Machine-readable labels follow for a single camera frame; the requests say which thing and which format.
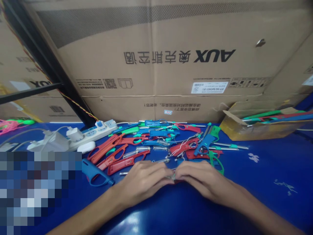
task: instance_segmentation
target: white power strip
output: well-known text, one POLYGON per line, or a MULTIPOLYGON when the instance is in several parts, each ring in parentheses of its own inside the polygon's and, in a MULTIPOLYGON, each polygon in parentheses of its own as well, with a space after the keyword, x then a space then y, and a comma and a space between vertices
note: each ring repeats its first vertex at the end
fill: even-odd
POLYGON ((69 141, 69 149, 68 151, 75 151, 77 148, 83 144, 86 144, 90 141, 96 141, 99 140, 109 134, 111 134, 112 131, 117 129, 116 122, 111 119, 104 123, 105 128, 99 130, 98 128, 90 128, 89 131, 83 133, 84 138, 77 142, 69 141))

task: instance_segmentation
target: orange wire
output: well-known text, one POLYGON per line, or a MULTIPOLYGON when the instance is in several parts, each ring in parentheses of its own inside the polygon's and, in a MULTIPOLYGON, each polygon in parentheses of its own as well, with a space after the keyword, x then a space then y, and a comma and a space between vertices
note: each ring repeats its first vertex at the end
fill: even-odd
MULTIPOLYGON (((11 30, 11 32, 13 33, 13 35, 16 37, 16 39, 18 40, 18 42, 20 43, 20 45, 23 48, 23 51, 25 52, 25 54, 29 57, 29 59, 34 63, 34 65, 37 67, 37 69, 39 69, 40 72, 43 73, 43 75, 46 77, 46 79, 50 81, 50 79, 48 78, 48 76, 45 74, 45 72, 41 69, 41 67, 39 65, 37 65, 37 62, 34 60, 34 58, 29 54, 29 52, 27 51, 27 49, 25 48, 25 46, 23 45, 22 41, 20 40, 20 38, 18 37, 18 35, 15 33, 15 31, 12 29, 11 25, 9 24, 9 21, 7 19, 7 16, 4 12, 4 4, 3 4, 3 0, 0 0, 0 9, 2 11, 2 15, 3 18, 5 19, 9 29, 11 30)), ((69 99, 70 101, 72 101, 74 104, 76 104, 78 107, 80 107, 85 113, 87 113, 90 117, 94 118, 96 121, 99 121, 98 118, 96 118, 94 115, 92 115, 91 113, 89 113, 88 111, 86 111, 83 107, 81 107, 79 104, 77 104, 74 100, 72 100, 71 98, 69 98, 68 96, 66 96, 65 94, 63 94, 59 89, 57 89, 61 95, 63 95, 64 97, 66 97, 67 99, 69 99)))

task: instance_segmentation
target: human hand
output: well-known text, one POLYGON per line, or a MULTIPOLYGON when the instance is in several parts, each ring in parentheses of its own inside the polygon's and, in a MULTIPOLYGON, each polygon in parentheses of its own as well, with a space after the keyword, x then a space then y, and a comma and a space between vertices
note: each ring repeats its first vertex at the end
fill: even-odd
POLYGON ((165 163, 140 161, 135 163, 125 178, 112 189, 126 207, 132 207, 152 197, 163 186, 174 184, 173 180, 166 178, 173 174, 165 163))
POLYGON ((175 178, 188 182, 205 198, 233 209, 239 209, 242 203, 253 197, 244 187, 221 175, 207 161, 183 161, 176 169, 175 178))

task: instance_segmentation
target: blue table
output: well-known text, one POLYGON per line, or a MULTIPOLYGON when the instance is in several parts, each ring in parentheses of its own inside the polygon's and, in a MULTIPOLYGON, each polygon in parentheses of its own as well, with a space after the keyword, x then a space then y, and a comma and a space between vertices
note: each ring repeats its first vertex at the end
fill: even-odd
MULTIPOLYGON (((56 130, 63 125, 36 124, 33 128, 39 126, 56 130)), ((82 124, 70 126, 80 128, 82 124)), ((176 140, 187 139, 193 134, 193 132, 181 131, 181 135, 176 140)), ((35 140, 42 139, 42 136, 40 131, 33 133, 35 140)), ((0 143, 6 138, 0 137, 0 143)), ((17 140, 21 143, 28 139, 26 136, 21 136, 17 140)), ((97 145, 105 140, 107 138, 98 140, 97 145)), ((283 139, 232 142, 222 131, 219 142, 249 147, 249 150, 224 151, 221 155, 220 161, 224 165, 227 178, 244 186, 261 202, 295 226, 307 233, 313 233, 313 145, 310 142, 295 134, 283 139), (290 186, 293 186, 294 188, 291 189, 296 192, 290 190, 288 188, 290 186)), ((127 152, 134 149, 134 146, 129 146, 127 152)), ((146 160, 157 161, 164 159, 165 156, 164 151, 152 151, 147 155, 146 160)), ((168 167, 176 167, 176 162, 171 159, 168 167)), ((113 178, 119 182, 123 176, 115 173, 113 178)), ((86 207, 107 189, 108 186, 91 187, 86 177, 81 172, 77 172, 75 187, 68 189, 68 197, 60 199, 56 207, 51 208, 52 213, 41 218, 39 225, 28 227, 28 234, 47 233, 86 207)), ((191 232, 259 234, 244 216, 204 199, 193 187, 184 182, 165 186, 152 198, 113 218, 97 234, 191 232)))

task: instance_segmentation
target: open cardboard box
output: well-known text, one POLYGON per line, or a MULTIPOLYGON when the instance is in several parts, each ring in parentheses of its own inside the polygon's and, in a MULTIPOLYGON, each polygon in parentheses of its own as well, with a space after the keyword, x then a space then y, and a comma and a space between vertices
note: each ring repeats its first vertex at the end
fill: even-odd
MULTIPOLYGON (((233 141, 263 140, 283 138, 301 126, 313 122, 313 120, 282 121, 268 124, 257 122, 251 125, 241 120, 244 117, 273 110, 276 108, 272 102, 236 102, 228 111, 223 111, 226 116, 220 128, 233 141)), ((281 109, 282 114, 292 114, 297 111, 291 107, 281 109)))

